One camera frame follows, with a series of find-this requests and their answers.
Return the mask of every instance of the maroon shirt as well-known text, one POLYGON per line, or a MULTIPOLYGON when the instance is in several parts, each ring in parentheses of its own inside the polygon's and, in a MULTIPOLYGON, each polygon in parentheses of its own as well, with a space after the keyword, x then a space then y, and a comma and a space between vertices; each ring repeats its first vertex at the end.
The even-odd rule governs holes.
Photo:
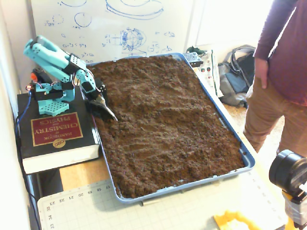
POLYGON ((268 78, 285 99, 307 106, 307 0, 274 0, 254 57, 268 59, 268 78))

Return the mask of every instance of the label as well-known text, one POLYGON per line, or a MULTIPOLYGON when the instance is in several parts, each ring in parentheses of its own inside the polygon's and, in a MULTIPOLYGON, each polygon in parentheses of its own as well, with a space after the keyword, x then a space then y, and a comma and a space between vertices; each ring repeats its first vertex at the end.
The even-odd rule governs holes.
POLYGON ((59 149, 62 148, 66 144, 66 141, 64 139, 55 139, 52 142, 53 147, 59 149))
POLYGON ((31 120, 33 146, 53 143, 55 148, 62 148, 66 140, 82 138, 78 114, 63 114, 31 120))

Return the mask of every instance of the tray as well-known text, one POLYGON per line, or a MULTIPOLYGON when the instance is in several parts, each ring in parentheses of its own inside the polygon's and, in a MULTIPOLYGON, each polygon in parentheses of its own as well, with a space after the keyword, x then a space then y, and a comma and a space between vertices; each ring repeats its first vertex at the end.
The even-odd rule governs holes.
MULTIPOLYGON (((169 53, 169 54, 162 54, 162 55, 155 55, 155 56, 170 56, 170 55, 174 59, 176 59, 176 60, 185 61, 186 64, 189 65, 191 67, 191 69, 192 69, 192 66, 189 64, 189 62, 186 60, 186 58, 181 53, 169 53)), ((127 57, 127 58, 140 58, 140 56, 131 56, 131 57, 127 57)), ((89 66, 94 66, 96 64, 98 64, 98 63, 91 63, 91 64, 88 64, 88 65, 89 66)), ((231 126, 229 121, 226 119, 224 114, 221 112, 221 110, 218 107, 218 105, 215 103, 213 98, 210 96, 210 94, 208 93, 207 89, 205 88, 204 83, 202 82, 202 80, 201 79, 199 79, 199 80, 200 80, 200 84, 201 84, 202 88, 204 89, 204 92, 207 94, 207 96, 210 98, 210 100, 214 103, 214 105, 215 105, 219 115, 222 117, 222 119, 220 119, 222 124, 224 126, 226 126, 230 131, 232 131, 233 134, 235 135, 235 137, 241 142, 240 153, 242 155, 242 159, 243 159, 243 162, 245 164, 245 167, 241 168, 241 169, 233 170, 233 171, 231 171, 231 172, 229 172, 229 173, 227 173, 225 175, 213 176, 213 177, 206 178, 206 179, 203 179, 203 180, 199 180, 199 181, 195 181, 195 182, 191 182, 191 183, 187 183, 187 184, 182 184, 180 186, 172 186, 172 187, 167 187, 167 188, 159 189, 155 193, 151 193, 151 194, 148 194, 148 195, 140 196, 138 198, 124 198, 123 196, 119 197, 117 195, 117 193, 116 193, 116 189, 115 189, 115 185, 114 185, 114 182, 113 182, 112 174, 111 174, 109 165, 107 163, 107 159, 106 159, 106 155, 105 155, 105 152, 104 152, 104 148, 102 146, 102 153, 103 153, 104 159, 106 161, 106 166, 107 166, 108 173, 110 175, 111 183, 112 183, 112 186, 113 186, 112 189, 114 190, 116 198, 120 202, 125 203, 125 204, 131 204, 131 203, 135 203, 135 202, 144 201, 144 200, 147 200, 147 199, 150 199, 150 198, 153 198, 153 197, 162 196, 162 195, 165 195, 165 194, 168 194, 168 193, 172 193, 172 192, 175 192, 175 191, 184 190, 184 189, 192 188, 192 187, 195 187, 195 186, 198 186, 198 185, 201 185, 201 184, 207 184, 207 183, 210 183, 210 182, 213 182, 213 181, 217 181, 217 180, 222 180, 222 179, 225 179, 225 178, 233 177, 233 176, 236 176, 238 174, 248 172, 248 171, 250 171, 255 166, 255 159, 250 154, 250 152, 248 151, 247 147, 244 145, 244 143, 242 142, 242 140, 240 139, 238 134, 235 132, 234 128, 231 126)))

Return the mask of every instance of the book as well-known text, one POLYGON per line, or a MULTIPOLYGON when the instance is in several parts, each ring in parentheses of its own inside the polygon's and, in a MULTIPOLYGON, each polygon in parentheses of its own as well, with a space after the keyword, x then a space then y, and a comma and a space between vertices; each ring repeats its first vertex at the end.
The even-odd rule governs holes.
MULTIPOLYGON (((17 95, 20 113, 27 105, 27 93, 17 95)), ((26 174, 60 168, 99 157, 100 138, 94 117, 79 87, 69 109, 57 116, 40 115, 38 103, 31 103, 20 121, 21 157, 26 174)))

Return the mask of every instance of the robotic arm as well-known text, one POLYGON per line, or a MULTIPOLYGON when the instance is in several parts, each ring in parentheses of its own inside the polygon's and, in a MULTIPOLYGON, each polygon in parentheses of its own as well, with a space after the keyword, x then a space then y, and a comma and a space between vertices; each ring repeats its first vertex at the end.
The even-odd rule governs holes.
POLYGON ((90 103, 107 110, 117 120, 103 97, 106 92, 104 84, 99 79, 94 79, 91 71, 86 68, 86 63, 77 56, 63 51, 43 36, 31 39, 25 46, 24 54, 59 80, 55 84, 35 85, 40 114, 55 116, 67 110, 69 104, 63 101, 74 100, 73 81, 76 78, 90 103))

